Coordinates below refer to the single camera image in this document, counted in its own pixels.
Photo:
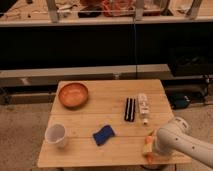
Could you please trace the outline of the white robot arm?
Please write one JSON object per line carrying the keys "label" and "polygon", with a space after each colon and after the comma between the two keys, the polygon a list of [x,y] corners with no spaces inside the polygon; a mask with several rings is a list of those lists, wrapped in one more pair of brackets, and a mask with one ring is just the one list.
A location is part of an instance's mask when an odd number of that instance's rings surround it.
{"label": "white robot arm", "polygon": [[213,169],[213,144],[188,133],[189,124],[181,117],[174,117],[145,138],[142,155],[151,163],[155,154],[169,156],[176,150]]}

